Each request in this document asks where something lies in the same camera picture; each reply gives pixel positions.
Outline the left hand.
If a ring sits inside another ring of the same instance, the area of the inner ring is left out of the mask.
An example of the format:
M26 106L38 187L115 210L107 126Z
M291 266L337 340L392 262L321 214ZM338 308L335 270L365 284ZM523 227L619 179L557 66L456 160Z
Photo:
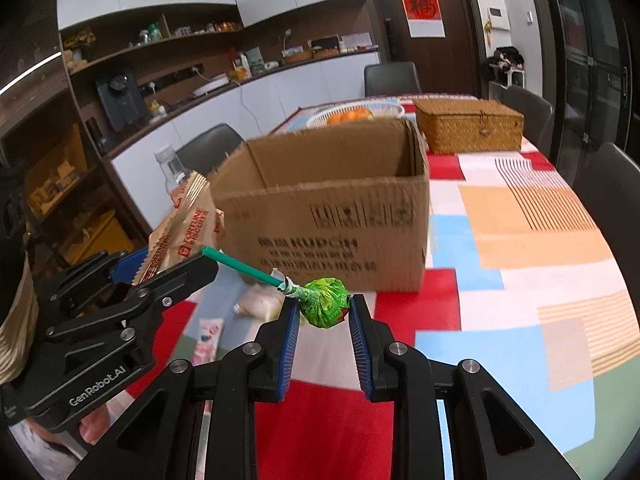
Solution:
M122 410L114 403L99 406L96 410L81 419L79 434L88 445L96 445L104 434L113 426L114 421L122 414Z

